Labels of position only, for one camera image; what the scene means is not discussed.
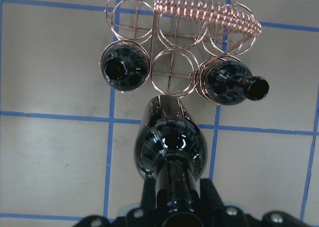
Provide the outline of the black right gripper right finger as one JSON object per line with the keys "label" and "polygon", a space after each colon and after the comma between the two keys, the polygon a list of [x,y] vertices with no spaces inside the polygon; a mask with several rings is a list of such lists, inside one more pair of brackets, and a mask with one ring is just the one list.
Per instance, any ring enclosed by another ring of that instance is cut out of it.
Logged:
{"label": "black right gripper right finger", "polygon": [[200,179],[200,199],[203,209],[206,211],[216,211],[224,208],[224,203],[209,178]]}

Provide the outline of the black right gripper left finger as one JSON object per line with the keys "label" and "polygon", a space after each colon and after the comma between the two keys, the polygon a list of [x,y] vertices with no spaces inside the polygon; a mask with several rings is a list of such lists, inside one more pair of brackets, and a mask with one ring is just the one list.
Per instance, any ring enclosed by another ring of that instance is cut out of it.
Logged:
{"label": "black right gripper left finger", "polygon": [[156,208],[156,180],[155,178],[146,178],[144,180],[141,208],[153,211]]}

